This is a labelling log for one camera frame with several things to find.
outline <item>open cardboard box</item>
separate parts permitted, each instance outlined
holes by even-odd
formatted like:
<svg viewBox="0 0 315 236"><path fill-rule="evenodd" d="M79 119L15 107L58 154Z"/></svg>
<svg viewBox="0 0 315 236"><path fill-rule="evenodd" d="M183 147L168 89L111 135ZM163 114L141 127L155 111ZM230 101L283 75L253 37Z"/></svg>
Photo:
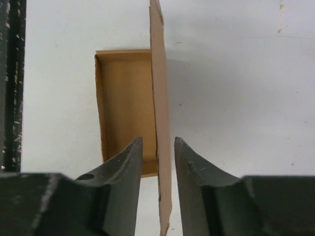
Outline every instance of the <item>open cardboard box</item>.
<svg viewBox="0 0 315 236"><path fill-rule="evenodd" d="M143 137L142 177L158 175L160 235L171 203L171 161L163 16L150 1L151 49L97 51L96 96L104 161Z"/></svg>

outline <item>cardboard sheet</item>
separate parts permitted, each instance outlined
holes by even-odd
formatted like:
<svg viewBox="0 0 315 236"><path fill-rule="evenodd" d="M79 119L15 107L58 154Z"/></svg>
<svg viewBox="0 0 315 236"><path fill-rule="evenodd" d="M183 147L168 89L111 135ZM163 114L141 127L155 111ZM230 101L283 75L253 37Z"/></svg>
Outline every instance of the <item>cardboard sheet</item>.
<svg viewBox="0 0 315 236"><path fill-rule="evenodd" d="M169 227L169 217L172 211L172 175L164 27L161 7L158 0L150 1L150 36L157 130L160 235L165 236Z"/></svg>

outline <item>white surface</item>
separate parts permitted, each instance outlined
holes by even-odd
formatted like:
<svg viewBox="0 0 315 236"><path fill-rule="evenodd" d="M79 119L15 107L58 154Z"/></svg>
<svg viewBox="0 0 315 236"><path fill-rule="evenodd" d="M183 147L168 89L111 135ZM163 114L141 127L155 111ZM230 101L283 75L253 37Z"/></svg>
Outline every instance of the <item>white surface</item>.
<svg viewBox="0 0 315 236"><path fill-rule="evenodd" d="M77 177L101 164L94 53L148 48L148 5L28 0L24 172ZM171 140L183 137L236 176L315 174L315 1L161 0L161 6ZM173 186L169 236L179 236L175 178ZM137 236L158 235L156 178L141 181L138 222Z"/></svg>

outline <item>brown cardboard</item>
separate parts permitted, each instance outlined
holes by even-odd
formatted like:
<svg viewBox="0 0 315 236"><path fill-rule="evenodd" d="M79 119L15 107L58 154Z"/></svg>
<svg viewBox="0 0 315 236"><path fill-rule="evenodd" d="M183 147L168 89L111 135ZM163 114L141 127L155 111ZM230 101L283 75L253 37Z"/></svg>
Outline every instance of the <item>brown cardboard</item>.
<svg viewBox="0 0 315 236"><path fill-rule="evenodd" d="M164 236L172 211L172 176L164 27L158 0L150 1L150 39L157 130L160 235Z"/></svg>
<svg viewBox="0 0 315 236"><path fill-rule="evenodd" d="M143 137L142 177L158 175L160 235L172 210L168 88L163 17L150 1L151 49L97 51L96 96L104 161Z"/></svg>
<svg viewBox="0 0 315 236"><path fill-rule="evenodd" d="M142 176L158 173L151 50L97 51L96 94L104 161L143 137Z"/></svg>

